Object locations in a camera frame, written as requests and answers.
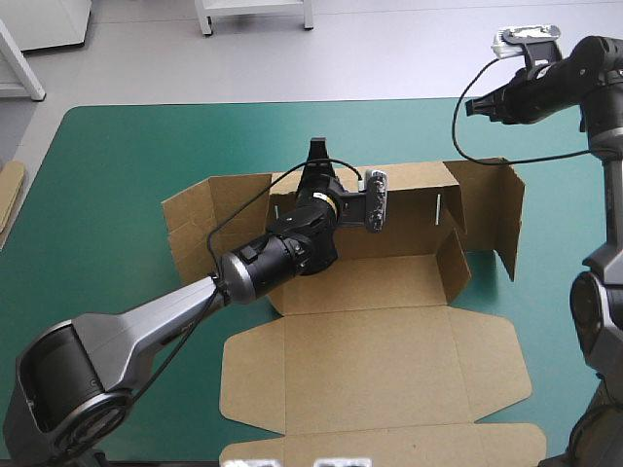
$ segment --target gray floor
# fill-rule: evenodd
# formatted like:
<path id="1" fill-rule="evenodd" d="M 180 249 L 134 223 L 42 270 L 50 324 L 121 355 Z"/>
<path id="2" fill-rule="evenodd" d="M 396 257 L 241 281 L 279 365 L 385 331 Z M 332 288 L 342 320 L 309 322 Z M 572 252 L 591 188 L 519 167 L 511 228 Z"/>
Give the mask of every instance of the gray floor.
<path id="1" fill-rule="evenodd" d="M 588 34 L 623 37 L 621 1 L 314 2 L 311 32 L 299 17 L 216 18 L 204 38 L 193 0 L 94 0 L 83 48 L 28 57 L 46 100 L 0 102 L 1 161 L 26 164 L 26 193 L 62 116 L 80 105 L 457 96 L 493 58 L 500 26 L 555 22 L 567 53 Z M 474 94 L 520 66 L 498 64 Z"/>

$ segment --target cardboard box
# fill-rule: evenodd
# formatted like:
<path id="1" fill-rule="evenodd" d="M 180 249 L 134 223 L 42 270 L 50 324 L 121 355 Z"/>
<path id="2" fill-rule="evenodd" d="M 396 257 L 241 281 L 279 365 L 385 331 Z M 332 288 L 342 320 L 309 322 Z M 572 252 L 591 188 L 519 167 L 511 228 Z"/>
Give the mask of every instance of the cardboard box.
<path id="1" fill-rule="evenodd" d="M 24 165 L 18 161 L 8 161 L 0 170 L 0 233 L 7 227 L 24 174 Z"/>
<path id="2" fill-rule="evenodd" d="M 470 162 L 378 168 L 390 189 L 384 231 L 338 230 L 340 260 L 273 291 L 283 317 L 226 342 L 221 413 L 284 436 L 231 445 L 221 460 L 535 466 L 545 456 L 537 427 L 474 423 L 531 394 L 513 325 L 448 306 L 470 278 L 465 249 L 496 250 L 514 275 L 524 184 L 509 167 Z M 275 176 L 211 177 L 164 202 L 185 282 L 213 268 L 207 232 Z M 217 248 L 261 234 L 275 206 L 290 209 L 298 176 L 244 211 Z"/>

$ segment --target cardboard piece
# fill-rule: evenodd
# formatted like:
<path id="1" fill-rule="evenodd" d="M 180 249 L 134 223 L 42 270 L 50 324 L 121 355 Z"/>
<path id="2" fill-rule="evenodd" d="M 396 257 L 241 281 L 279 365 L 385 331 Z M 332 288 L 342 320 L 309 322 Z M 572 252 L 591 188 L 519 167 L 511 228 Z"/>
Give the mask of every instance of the cardboard piece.
<path id="1" fill-rule="evenodd" d="M 514 273 L 524 185 L 509 167 L 472 165 L 379 167 L 389 180 L 384 231 L 338 230 L 340 260 L 270 294 L 283 318 L 228 339 L 221 413 L 284 436 L 231 445 L 221 460 L 532 467 L 545 455 L 532 425 L 474 423 L 529 397 L 531 383 L 510 322 L 448 306 L 470 278 L 463 249 L 495 249 Z M 275 176 L 211 177 L 165 201 L 184 281 L 213 267 L 207 232 Z M 275 186 L 217 248 L 261 234 L 275 206 L 293 206 L 297 184 L 293 175 Z"/>
<path id="2" fill-rule="evenodd" d="M 11 209 L 18 197 L 25 168 L 23 163 L 8 161 L 0 171 L 0 233 L 9 222 Z"/>

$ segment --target cardboard flap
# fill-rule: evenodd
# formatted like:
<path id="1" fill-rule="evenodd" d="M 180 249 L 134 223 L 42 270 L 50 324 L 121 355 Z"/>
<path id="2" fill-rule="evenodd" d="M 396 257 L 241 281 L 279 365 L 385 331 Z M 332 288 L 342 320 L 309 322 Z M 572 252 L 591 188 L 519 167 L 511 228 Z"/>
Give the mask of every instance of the cardboard flap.
<path id="1" fill-rule="evenodd" d="M 173 262 L 185 284 L 206 277 L 214 262 L 206 236 L 244 202 L 270 183 L 270 174 L 210 177 L 163 201 Z M 258 199 L 214 236 L 217 254 L 264 232 L 268 198 Z"/>
<path id="2" fill-rule="evenodd" d="M 23 163 L 17 161 L 7 162 L 0 171 L 0 232 L 4 231 L 9 222 L 11 209 L 18 197 L 24 173 Z"/>
<path id="3" fill-rule="evenodd" d="M 285 433 L 284 320 L 230 337 L 223 351 L 223 416 Z"/>
<path id="4" fill-rule="evenodd" d="M 221 404 L 299 435 L 469 423 L 530 392 L 509 321 L 440 305 L 287 316 L 235 336 Z"/>
<path id="5" fill-rule="evenodd" d="M 501 204 L 497 217 L 495 250 L 511 279 L 515 278 L 525 190 L 526 185 L 510 167 L 502 170 L 500 176 Z"/>
<path id="6" fill-rule="evenodd" d="M 340 182 L 350 192 L 357 191 L 356 176 L 348 168 L 339 167 L 334 164 L 335 173 L 340 178 Z M 357 170 L 362 176 L 369 168 L 382 170 L 387 174 L 387 185 L 393 192 L 403 190 L 421 190 L 424 188 L 442 188 L 457 186 L 457 179 L 448 170 L 443 162 L 418 162 L 418 163 L 392 163 L 387 165 L 364 165 Z M 282 172 L 274 173 L 275 180 Z M 282 182 L 275 185 L 272 193 L 275 195 L 285 195 L 296 192 L 301 180 L 301 171 L 292 173 Z"/>
<path id="7" fill-rule="evenodd" d="M 338 260 L 322 274 L 283 284 L 269 298 L 284 316 L 443 305 L 468 280 L 469 268 L 458 237 L 450 231 L 433 254 Z"/>
<path id="8" fill-rule="evenodd" d="M 506 318 L 448 307 L 472 418 L 530 397 L 515 327 Z"/>
<path id="9" fill-rule="evenodd" d="M 319 457 L 370 457 L 375 467 L 534 467 L 545 454 L 545 437 L 534 425 L 455 424 L 240 443 L 227 446 L 220 460 L 269 458 L 310 467 Z"/>
<path id="10" fill-rule="evenodd" d="M 445 162 L 461 187 L 465 250 L 495 250 L 511 279 L 521 229 L 524 182 L 508 165 Z"/>
<path id="11" fill-rule="evenodd" d="M 446 293 L 446 301 L 454 300 L 471 278 L 471 272 L 463 250 L 458 243 L 457 233 L 451 231 L 437 250 L 437 265 L 441 282 Z"/>

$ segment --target white shelf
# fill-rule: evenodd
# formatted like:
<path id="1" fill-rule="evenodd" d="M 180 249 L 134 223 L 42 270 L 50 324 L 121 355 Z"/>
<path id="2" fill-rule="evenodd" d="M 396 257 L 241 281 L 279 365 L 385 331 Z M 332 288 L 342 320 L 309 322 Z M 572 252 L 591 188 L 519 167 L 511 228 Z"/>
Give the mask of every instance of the white shelf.
<path id="1" fill-rule="evenodd" d="M 303 0 L 203 0 L 205 12 L 209 16 L 248 15 L 303 10 Z"/>
<path id="2" fill-rule="evenodd" d="M 212 17 L 300 12 L 306 29 L 313 29 L 312 0 L 195 0 L 202 33 L 212 35 Z"/>

